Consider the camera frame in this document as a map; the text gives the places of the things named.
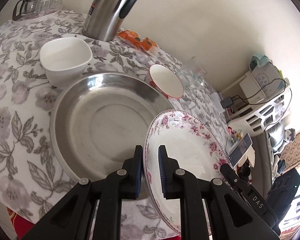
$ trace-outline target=orange snack packet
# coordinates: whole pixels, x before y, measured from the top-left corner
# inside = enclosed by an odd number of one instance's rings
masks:
[[[159,46],[149,38],[145,38],[141,43],[140,47],[148,53],[150,56],[157,56]]]
[[[140,46],[140,37],[139,34],[134,31],[125,30],[118,33],[119,38],[124,42],[130,45],[131,47],[138,49]]]

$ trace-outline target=oval plate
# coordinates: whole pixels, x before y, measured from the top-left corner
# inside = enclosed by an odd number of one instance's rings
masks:
[[[173,109],[147,83],[125,73],[85,76],[55,102],[50,137],[62,168],[78,182],[104,179],[143,145],[154,117]]]
[[[180,168],[197,178],[223,179],[220,166],[227,163],[225,153],[210,130],[193,115],[179,110],[159,114],[152,122],[143,147],[143,168],[147,193],[162,220],[181,234],[180,200],[163,197],[158,162],[158,148],[165,145],[168,156]]]

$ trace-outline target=metal bowl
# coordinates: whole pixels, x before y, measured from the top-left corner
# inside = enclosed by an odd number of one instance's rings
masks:
[[[152,120],[171,103],[125,73],[86,76],[65,89],[50,119],[52,147],[64,171],[78,182],[104,179],[143,145]]]

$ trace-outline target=plate rim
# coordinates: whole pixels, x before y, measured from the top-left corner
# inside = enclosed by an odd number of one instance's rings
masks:
[[[57,111],[59,109],[60,103],[62,101],[62,99],[64,98],[65,94],[69,92],[69,90],[71,90],[72,87],[74,87],[77,83],[81,82],[84,79],[88,79],[91,78],[93,76],[98,76],[98,75],[104,75],[104,74],[115,74],[115,75],[121,75],[121,76],[126,76],[126,77],[130,77],[130,78],[134,78],[144,84],[146,84],[148,87],[152,88],[153,90],[155,90],[152,86],[150,86],[148,83],[146,83],[144,80],[139,79],[137,76],[132,76],[129,74],[126,74],[124,72],[117,72],[117,71],[102,71],[102,72],[97,72],[97,73],[91,73],[89,75],[85,75],[84,77],[80,77],[77,80],[75,80],[74,82],[72,82],[70,85],[68,85],[67,87],[64,88],[64,90],[58,95],[52,111],[51,111],[51,116],[50,116],[50,125],[49,125],[49,129],[50,129],[50,142],[52,145],[52,149],[55,153],[55,156],[58,160],[58,162],[60,163],[62,169],[65,171],[65,173],[76,183],[79,182],[79,177],[74,173],[74,171],[69,167],[69,165],[66,163],[65,159],[62,156],[62,153],[60,152],[60,149],[58,147],[58,142],[57,142],[57,137],[56,137],[56,133],[55,133],[55,124],[56,124],[56,117],[57,117]],[[158,92],[158,94],[160,94],[160,96],[162,96],[162,98],[164,98],[167,103],[169,104],[169,106],[172,108],[172,110],[174,109],[173,105],[170,103],[170,101],[164,96],[162,95],[159,91],[155,90],[156,92]]]
[[[159,214],[160,218],[166,223],[166,225],[171,228],[173,231],[175,231],[176,233],[178,234],[181,234],[181,231],[178,230],[177,228],[173,227],[171,225],[171,223],[169,222],[169,220],[166,218],[166,216],[163,214],[163,212],[161,211],[161,209],[158,207],[156,201],[155,201],[155,198],[154,198],[154,195],[152,193],[152,190],[151,190],[151,186],[150,186],[150,183],[149,183],[149,180],[148,180],[148,170],[147,170],[147,165],[146,165],[146,144],[148,142],[148,138],[149,138],[149,133],[150,133],[150,129],[152,127],[152,125],[154,124],[154,122],[159,118],[161,117],[162,115],[166,114],[166,113],[171,113],[171,112],[175,112],[175,113],[183,113],[183,114],[188,114],[190,115],[191,117],[195,118],[196,120],[199,121],[199,123],[204,126],[209,132],[210,134],[214,137],[215,141],[218,143],[218,145],[220,146],[220,149],[221,151],[223,152],[223,154],[225,154],[222,146],[220,145],[219,141],[217,140],[217,138],[215,137],[215,135],[211,132],[211,130],[204,124],[202,123],[197,117],[195,117],[193,114],[190,114],[186,111],[183,111],[183,110],[177,110],[177,109],[170,109],[170,110],[166,110],[166,111],[163,111],[161,112],[160,114],[158,114],[152,121],[151,125],[149,126],[149,129],[148,129],[148,133],[147,133],[147,137],[145,139],[145,143],[143,145],[143,153],[142,153],[142,162],[143,162],[143,174],[145,176],[145,181],[146,181],[146,192],[147,192],[147,195],[149,197],[149,200],[153,206],[153,208],[157,211],[157,213]]]

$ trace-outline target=floral tablecloth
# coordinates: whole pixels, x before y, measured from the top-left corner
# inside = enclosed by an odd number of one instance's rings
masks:
[[[50,114],[62,88],[52,87],[46,79],[39,62],[41,46],[66,36],[84,39],[92,49],[93,59],[83,75],[119,71],[144,80],[154,63],[172,70],[182,65],[163,50],[154,58],[118,38],[102,42],[81,36],[85,17],[86,14],[64,9],[43,21],[27,25],[8,21],[0,27],[0,201],[33,223],[74,185],[50,143]],[[182,99],[171,103],[197,116],[225,147],[226,121],[211,100],[213,92],[206,84],[200,91],[186,91]],[[149,200],[122,203],[121,239],[154,240],[175,235]]]

